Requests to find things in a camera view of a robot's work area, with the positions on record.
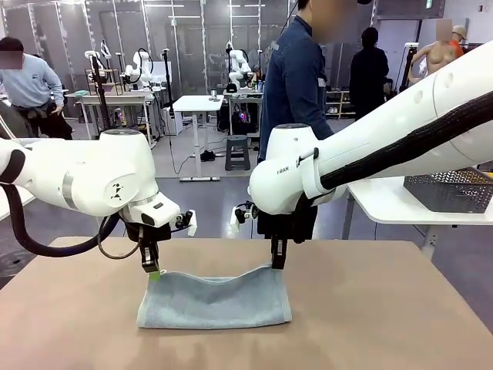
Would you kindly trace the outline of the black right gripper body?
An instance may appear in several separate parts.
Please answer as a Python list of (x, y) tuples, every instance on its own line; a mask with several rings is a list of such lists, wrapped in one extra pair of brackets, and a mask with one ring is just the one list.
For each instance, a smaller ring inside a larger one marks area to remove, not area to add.
[(290, 214), (265, 215), (265, 238), (278, 240), (292, 240), (301, 244), (307, 239), (305, 216), (306, 205), (297, 205)]

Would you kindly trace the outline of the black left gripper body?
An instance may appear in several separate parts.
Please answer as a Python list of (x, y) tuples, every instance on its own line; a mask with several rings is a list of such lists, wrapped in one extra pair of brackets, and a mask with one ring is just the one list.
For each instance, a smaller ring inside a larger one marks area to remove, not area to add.
[(171, 238), (171, 227), (164, 224), (161, 227), (152, 227), (145, 224), (124, 222), (128, 238), (138, 242), (140, 238), (149, 242), (167, 241)]

